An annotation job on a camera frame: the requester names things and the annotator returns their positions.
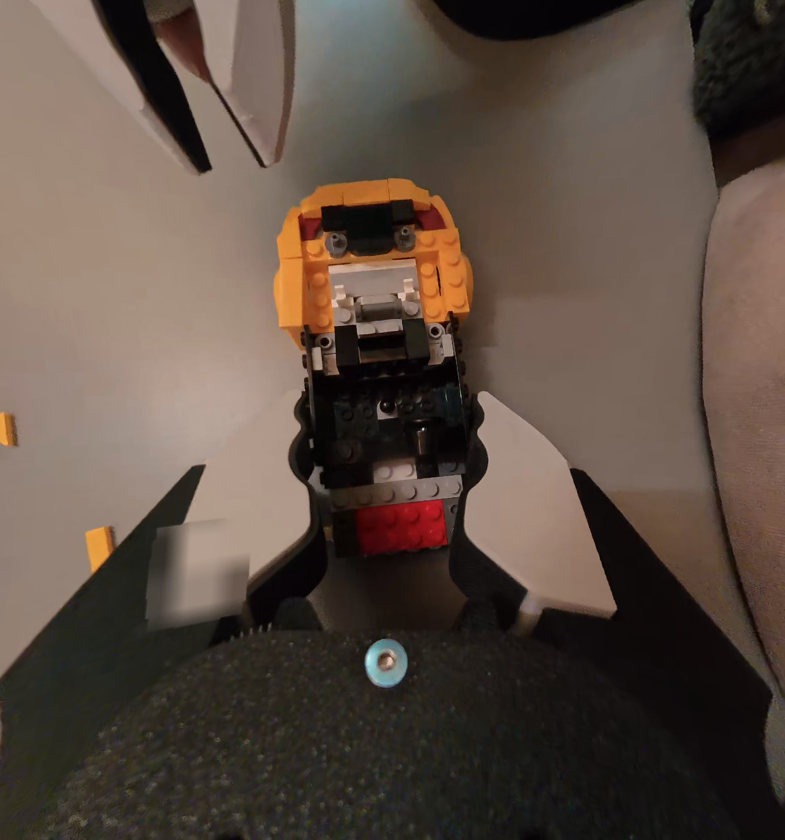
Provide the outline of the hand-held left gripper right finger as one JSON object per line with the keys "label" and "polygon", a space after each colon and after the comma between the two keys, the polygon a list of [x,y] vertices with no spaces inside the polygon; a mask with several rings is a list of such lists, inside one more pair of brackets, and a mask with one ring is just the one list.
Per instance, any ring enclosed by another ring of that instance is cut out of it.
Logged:
{"label": "hand-held left gripper right finger", "polygon": [[548,608],[610,618],[617,604],[566,459],[492,394],[471,408],[452,582],[519,635]]}

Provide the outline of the orange and black lego car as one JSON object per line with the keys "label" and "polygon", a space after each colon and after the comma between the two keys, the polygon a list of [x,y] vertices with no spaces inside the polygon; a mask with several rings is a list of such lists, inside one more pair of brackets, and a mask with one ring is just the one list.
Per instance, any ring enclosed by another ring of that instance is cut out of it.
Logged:
{"label": "orange and black lego car", "polygon": [[278,236],[338,558],[448,545],[469,449],[473,275],[446,204],[407,179],[317,188]]}

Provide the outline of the flat orange lego tile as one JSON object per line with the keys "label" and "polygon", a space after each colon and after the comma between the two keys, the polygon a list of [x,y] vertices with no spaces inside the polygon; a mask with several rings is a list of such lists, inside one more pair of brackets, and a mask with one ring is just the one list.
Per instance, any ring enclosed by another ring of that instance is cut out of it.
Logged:
{"label": "flat orange lego tile", "polygon": [[90,570],[95,574],[115,550],[115,530],[112,526],[93,528],[85,534],[85,541]]}

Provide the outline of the person's right hand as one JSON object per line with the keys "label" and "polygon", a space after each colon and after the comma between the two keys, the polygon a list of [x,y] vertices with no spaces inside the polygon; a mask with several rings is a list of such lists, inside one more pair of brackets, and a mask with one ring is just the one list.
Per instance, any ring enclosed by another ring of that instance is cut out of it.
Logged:
{"label": "person's right hand", "polygon": [[198,13],[193,1],[175,16],[154,24],[156,37],[189,73],[211,84]]}

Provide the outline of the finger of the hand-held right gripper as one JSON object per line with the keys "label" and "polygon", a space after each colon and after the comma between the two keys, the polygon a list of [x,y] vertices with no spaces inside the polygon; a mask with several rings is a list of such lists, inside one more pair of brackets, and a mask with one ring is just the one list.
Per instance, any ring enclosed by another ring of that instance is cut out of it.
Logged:
{"label": "finger of the hand-held right gripper", "polygon": [[181,82],[142,1],[33,1],[145,133],[186,171],[211,170]]}
{"label": "finger of the hand-held right gripper", "polygon": [[212,86],[262,167],[282,158],[293,98],[293,1],[210,1]]}

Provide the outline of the black textured foam pad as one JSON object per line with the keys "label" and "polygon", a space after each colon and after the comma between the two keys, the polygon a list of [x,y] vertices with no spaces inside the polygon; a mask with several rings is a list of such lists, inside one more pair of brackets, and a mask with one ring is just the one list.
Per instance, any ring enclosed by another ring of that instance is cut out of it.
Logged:
{"label": "black textured foam pad", "polygon": [[467,34],[494,42],[552,37],[635,1],[434,1]]}

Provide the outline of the beige printed shirt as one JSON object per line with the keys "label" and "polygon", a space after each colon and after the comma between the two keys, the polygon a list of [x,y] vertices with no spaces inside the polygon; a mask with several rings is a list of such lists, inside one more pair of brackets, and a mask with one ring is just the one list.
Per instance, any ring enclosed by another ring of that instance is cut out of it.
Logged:
{"label": "beige printed shirt", "polygon": [[701,347],[722,514],[785,694],[785,162],[722,189],[704,264]]}

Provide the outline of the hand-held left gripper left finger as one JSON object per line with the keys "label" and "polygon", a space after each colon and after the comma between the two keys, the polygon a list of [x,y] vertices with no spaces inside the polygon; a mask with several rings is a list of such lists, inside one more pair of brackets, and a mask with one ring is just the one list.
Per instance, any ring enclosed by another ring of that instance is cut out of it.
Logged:
{"label": "hand-held left gripper left finger", "polygon": [[301,391],[287,391],[210,459],[168,531],[168,596],[244,596],[310,535],[310,488],[289,462]]}

